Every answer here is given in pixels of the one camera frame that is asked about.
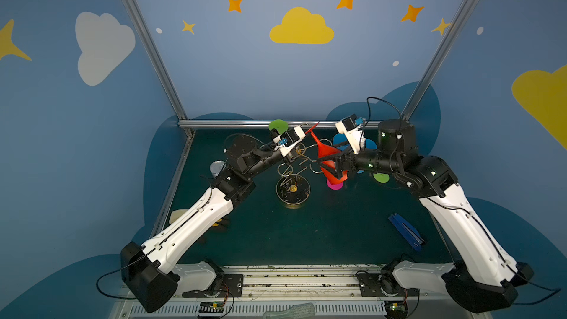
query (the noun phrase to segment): green lid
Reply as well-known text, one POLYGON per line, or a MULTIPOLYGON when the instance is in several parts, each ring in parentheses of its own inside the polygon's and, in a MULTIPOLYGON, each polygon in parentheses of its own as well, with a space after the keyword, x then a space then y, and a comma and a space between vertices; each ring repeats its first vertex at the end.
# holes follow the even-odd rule
POLYGON ((388 174, 374 174, 374 179, 376 179, 376 181, 381 182, 381 183, 386 183, 388 182, 388 180, 390 180, 390 175, 388 174))
POLYGON ((287 124, 287 122, 285 122, 282 119, 275 119, 272 122, 270 122, 270 125, 268 126, 268 129, 271 131, 274 128, 278 131, 279 134, 284 133, 285 131, 287 131, 287 128, 289 127, 289 125, 287 124))

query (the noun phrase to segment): green table surface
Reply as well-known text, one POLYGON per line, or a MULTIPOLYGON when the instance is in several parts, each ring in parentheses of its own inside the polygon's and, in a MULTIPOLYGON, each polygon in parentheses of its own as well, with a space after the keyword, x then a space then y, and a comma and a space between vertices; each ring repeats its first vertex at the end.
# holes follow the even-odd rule
MULTIPOLYGON (((210 164, 225 160, 223 142, 235 132, 269 140, 267 130, 197 131, 170 212, 190 208, 205 192, 208 181, 200 175, 212 177, 210 164)), ((320 139, 332 139, 336 132, 315 133, 320 139)), ((304 142, 314 143, 310 136, 304 142)), ((316 147, 310 148, 308 155, 315 157, 316 147)), ((303 168, 297 164, 294 172, 303 168)), ((221 266, 381 264, 402 253, 418 262, 451 261, 428 211, 392 180, 381 184, 365 172, 334 191, 327 186, 323 174, 307 169, 301 175, 311 185, 311 194, 302 208, 287 209, 278 199, 276 183, 280 176, 274 166, 254 179, 256 188, 252 194, 230 213, 228 231, 210 228, 204 234, 206 242, 194 244, 179 263, 211 259, 221 266), (421 252, 414 251, 390 223, 388 216, 393 213, 400 214, 426 237, 428 242, 421 252)))

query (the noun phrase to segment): yellow star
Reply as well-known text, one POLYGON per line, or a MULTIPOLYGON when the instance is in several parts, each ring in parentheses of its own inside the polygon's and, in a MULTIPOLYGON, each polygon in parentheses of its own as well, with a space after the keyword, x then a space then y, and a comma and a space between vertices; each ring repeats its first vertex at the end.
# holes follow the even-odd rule
POLYGON ((234 10, 236 10, 236 11, 238 11, 239 13, 241 13, 241 11, 240 11, 240 2, 241 2, 241 1, 242 1, 242 0, 229 0, 229 3, 230 3, 230 5, 229 5, 229 11, 234 11, 234 10))
POLYGON ((347 8, 349 10, 353 9, 353 0, 341 0, 341 2, 338 4, 337 9, 340 8, 347 8))
POLYGON ((13 54, 23 59, 32 60, 24 52, 12 43, 12 29, 14 28, 14 20, 8 21, 2 30, 0 30, 0 59, 13 54))
POLYGON ((195 35, 195 33, 193 32, 193 26, 195 26, 195 24, 189 25, 185 22, 185 20, 183 20, 183 24, 185 24, 185 27, 181 31, 191 31, 191 33, 195 35))
POLYGON ((420 11, 423 8, 424 8, 424 6, 422 6, 421 8, 414 8, 413 6, 409 5, 408 6, 408 13, 401 20, 402 21, 411 20, 411 21, 415 22, 416 18, 417 18, 417 14, 419 14, 420 11))
POLYGON ((437 26, 435 29, 431 30, 431 32, 434 31, 438 31, 439 33, 441 33, 441 35, 443 36, 443 33, 445 32, 445 29, 447 27, 449 27, 449 25, 451 25, 451 23, 447 23, 445 24, 445 21, 443 20, 443 18, 441 18, 441 23, 439 24, 439 26, 437 26))

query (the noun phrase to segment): white cloud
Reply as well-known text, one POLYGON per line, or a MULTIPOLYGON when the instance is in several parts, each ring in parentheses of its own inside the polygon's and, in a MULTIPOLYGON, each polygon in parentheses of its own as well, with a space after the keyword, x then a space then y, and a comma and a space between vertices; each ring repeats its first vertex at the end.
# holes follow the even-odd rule
POLYGON ((134 50, 136 38, 127 25, 108 13, 80 13, 75 22, 76 41, 83 52, 79 75, 90 86, 100 84, 134 50))

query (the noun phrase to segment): pink disc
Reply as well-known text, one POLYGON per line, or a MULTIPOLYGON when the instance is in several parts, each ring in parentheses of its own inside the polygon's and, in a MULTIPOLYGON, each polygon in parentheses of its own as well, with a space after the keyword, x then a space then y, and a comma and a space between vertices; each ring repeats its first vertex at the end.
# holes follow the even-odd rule
POLYGON ((331 188, 332 190, 340 190, 343 187, 343 183, 341 182, 336 185, 332 185, 330 181, 327 180, 327 186, 329 186, 329 188, 331 188))

